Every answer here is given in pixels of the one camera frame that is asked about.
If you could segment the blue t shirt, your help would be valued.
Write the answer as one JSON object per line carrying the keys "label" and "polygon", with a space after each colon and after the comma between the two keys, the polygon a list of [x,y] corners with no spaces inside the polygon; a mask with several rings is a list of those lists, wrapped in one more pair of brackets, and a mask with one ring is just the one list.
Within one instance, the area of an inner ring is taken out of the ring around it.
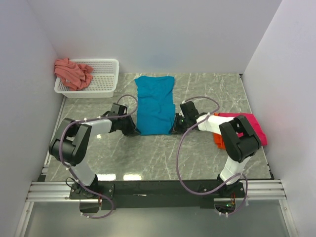
{"label": "blue t shirt", "polygon": [[138,109],[137,128],[143,136],[170,135],[175,119],[172,76],[135,79]]}

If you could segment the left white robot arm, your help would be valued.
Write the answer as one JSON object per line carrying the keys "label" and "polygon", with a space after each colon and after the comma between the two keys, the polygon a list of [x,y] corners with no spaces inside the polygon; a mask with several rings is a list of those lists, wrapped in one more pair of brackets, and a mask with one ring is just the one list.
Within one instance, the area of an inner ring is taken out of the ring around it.
{"label": "left white robot arm", "polygon": [[63,119],[50,142],[49,154],[70,169],[87,198],[94,198],[101,192],[97,175],[85,161],[90,138],[118,130],[124,136],[139,133],[127,113],[127,106],[114,103],[109,111],[95,119]]}

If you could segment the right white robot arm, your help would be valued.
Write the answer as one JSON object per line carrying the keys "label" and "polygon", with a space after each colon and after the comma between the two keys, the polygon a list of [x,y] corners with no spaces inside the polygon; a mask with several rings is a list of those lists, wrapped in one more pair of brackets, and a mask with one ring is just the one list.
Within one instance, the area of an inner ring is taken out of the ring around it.
{"label": "right white robot arm", "polygon": [[215,190],[220,196],[228,197],[239,183],[247,162],[261,148],[260,138],[245,115],[222,117],[199,113],[192,101],[183,102],[180,109],[175,117],[174,132],[187,135],[195,129],[222,137],[228,158],[218,175]]}

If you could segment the orange folded t shirt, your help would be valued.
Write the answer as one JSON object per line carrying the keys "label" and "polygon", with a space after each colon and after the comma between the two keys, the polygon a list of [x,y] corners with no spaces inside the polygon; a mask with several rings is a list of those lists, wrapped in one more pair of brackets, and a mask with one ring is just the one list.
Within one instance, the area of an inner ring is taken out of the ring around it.
{"label": "orange folded t shirt", "polygon": [[218,149],[225,150],[225,144],[221,135],[213,133],[214,142],[217,145]]}

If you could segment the white plastic basket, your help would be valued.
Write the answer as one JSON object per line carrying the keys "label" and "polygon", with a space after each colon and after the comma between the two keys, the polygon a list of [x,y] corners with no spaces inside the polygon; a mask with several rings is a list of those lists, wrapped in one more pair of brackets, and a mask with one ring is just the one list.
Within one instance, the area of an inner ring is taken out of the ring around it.
{"label": "white plastic basket", "polygon": [[88,87],[81,90],[70,90],[57,77],[55,92],[68,98],[111,98],[116,89],[119,76],[119,62],[116,59],[71,59],[76,64],[85,64],[93,68],[93,78]]}

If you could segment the pink folded t shirt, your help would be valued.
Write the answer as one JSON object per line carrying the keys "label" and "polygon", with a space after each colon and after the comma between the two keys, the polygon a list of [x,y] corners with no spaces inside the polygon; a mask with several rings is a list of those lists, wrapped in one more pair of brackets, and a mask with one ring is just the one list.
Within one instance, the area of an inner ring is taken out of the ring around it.
{"label": "pink folded t shirt", "polygon": [[259,137],[261,145],[266,146],[268,144],[266,135],[261,129],[259,122],[257,121],[256,117],[253,114],[251,113],[215,113],[215,115],[220,116],[220,117],[237,117],[239,115],[245,116],[250,122],[257,136]]}

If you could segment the salmon crumpled t shirt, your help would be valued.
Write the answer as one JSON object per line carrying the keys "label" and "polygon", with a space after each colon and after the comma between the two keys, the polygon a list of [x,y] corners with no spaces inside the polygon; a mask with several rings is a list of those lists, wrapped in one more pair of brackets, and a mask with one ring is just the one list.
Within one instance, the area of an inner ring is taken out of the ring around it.
{"label": "salmon crumpled t shirt", "polygon": [[93,68],[86,64],[72,62],[69,58],[57,59],[54,73],[70,91],[87,88],[93,79]]}

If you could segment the black base beam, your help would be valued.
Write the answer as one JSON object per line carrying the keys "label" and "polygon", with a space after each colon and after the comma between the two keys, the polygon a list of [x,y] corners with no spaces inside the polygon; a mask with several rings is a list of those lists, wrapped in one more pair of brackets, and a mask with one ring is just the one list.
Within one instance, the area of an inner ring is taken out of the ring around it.
{"label": "black base beam", "polygon": [[219,186],[217,180],[186,180],[185,185],[199,195],[186,191],[177,180],[163,181],[100,181],[94,191],[103,197],[91,194],[79,184],[72,184],[69,198],[80,200],[80,209],[87,213],[120,208],[200,207],[213,209],[217,198],[243,198],[242,182],[221,187],[209,195],[206,192]]}

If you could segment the aluminium rail frame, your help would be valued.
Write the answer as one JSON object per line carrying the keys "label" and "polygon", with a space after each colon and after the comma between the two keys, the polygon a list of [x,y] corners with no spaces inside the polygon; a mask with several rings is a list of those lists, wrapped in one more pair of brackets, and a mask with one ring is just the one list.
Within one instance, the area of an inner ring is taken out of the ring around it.
{"label": "aluminium rail frame", "polygon": [[[65,182],[32,182],[27,194],[29,202],[69,201],[71,188]],[[248,200],[287,199],[280,180],[249,180]]]}

